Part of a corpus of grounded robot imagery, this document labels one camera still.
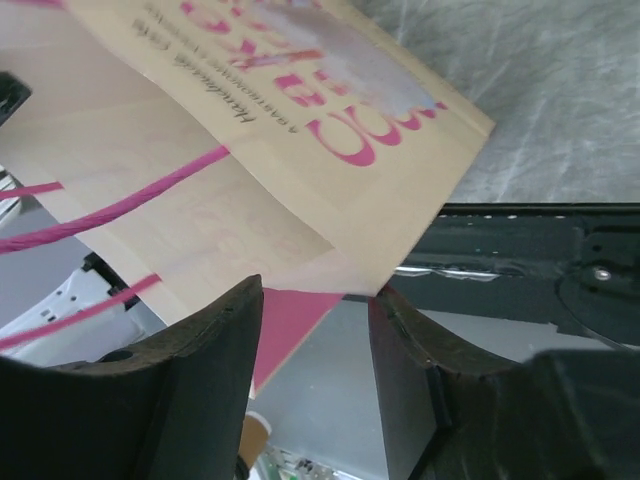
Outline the cream cakes paper bag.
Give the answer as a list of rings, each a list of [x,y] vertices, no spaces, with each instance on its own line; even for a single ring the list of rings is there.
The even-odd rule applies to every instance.
[[[166,324],[250,275],[261,389],[391,278],[493,122],[346,1],[5,1],[1,163]]]

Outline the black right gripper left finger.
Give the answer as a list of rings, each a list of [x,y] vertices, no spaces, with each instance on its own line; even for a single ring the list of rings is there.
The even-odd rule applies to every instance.
[[[231,478],[262,307],[250,276],[144,341],[54,368],[48,478]]]

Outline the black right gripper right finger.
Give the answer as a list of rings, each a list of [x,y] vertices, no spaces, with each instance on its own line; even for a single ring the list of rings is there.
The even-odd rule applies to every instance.
[[[390,287],[370,299],[368,325],[390,478],[529,478],[516,415],[525,364],[459,337]]]

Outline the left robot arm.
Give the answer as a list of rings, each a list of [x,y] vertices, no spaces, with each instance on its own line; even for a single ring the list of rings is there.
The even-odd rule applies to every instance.
[[[51,294],[1,328],[3,338],[53,325],[89,307],[109,300],[126,283],[97,254]],[[6,348],[1,355],[39,367],[93,362],[106,354],[154,335],[165,324],[139,298],[133,297],[74,326]]]

